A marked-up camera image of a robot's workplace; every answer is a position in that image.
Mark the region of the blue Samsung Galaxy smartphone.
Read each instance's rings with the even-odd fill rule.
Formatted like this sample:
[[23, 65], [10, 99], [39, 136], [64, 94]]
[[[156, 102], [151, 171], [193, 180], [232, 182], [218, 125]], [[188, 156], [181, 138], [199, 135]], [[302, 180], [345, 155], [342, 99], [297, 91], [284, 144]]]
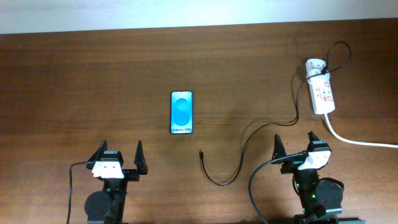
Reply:
[[192, 134], [193, 93], [191, 91], [173, 91], [170, 109], [170, 132], [172, 134]]

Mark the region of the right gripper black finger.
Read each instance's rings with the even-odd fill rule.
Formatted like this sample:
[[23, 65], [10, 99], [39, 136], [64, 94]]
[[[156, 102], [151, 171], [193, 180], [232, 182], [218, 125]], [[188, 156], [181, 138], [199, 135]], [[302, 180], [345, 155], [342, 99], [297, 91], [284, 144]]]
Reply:
[[326, 142], [320, 140], [313, 131], [308, 133], [309, 144], [307, 146], [308, 151], [316, 151], [319, 148], [326, 147]]
[[281, 164], [286, 160], [286, 151], [279, 134], [274, 136], [274, 150], [272, 153], [272, 164]]

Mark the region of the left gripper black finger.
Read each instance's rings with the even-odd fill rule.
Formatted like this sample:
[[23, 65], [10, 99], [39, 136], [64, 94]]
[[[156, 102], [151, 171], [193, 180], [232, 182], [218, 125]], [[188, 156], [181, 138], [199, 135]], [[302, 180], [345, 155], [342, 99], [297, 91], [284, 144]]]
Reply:
[[148, 174], [148, 166], [144, 157], [142, 141], [138, 140], [134, 164], [139, 174]]
[[89, 162], [99, 161], [105, 150], [107, 150], [107, 142], [106, 142], [106, 140], [103, 140], [102, 143], [100, 144], [99, 148], [89, 158]]

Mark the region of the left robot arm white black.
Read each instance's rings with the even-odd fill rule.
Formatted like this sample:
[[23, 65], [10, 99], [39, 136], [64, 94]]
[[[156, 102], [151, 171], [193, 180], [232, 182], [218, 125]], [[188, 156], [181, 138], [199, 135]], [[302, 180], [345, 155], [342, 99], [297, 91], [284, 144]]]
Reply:
[[123, 169], [123, 155], [120, 151], [107, 150], [103, 141], [88, 159], [86, 168], [93, 177], [103, 182], [103, 189], [88, 196], [85, 213], [88, 223], [120, 224], [123, 222], [127, 184], [138, 182], [140, 176], [148, 173], [142, 141], [138, 141], [134, 157], [135, 169]]

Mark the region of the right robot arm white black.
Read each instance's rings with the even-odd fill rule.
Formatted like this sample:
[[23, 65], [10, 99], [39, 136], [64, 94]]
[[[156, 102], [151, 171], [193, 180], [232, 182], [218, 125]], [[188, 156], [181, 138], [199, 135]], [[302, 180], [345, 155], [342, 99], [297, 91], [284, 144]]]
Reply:
[[287, 155], [278, 134], [274, 137], [272, 163], [280, 164], [281, 174], [292, 174], [292, 183], [300, 198], [303, 213], [293, 217], [294, 223], [338, 223], [343, 209], [344, 184], [339, 180], [320, 178], [318, 171], [328, 164], [331, 149], [314, 132], [308, 133], [307, 149]]

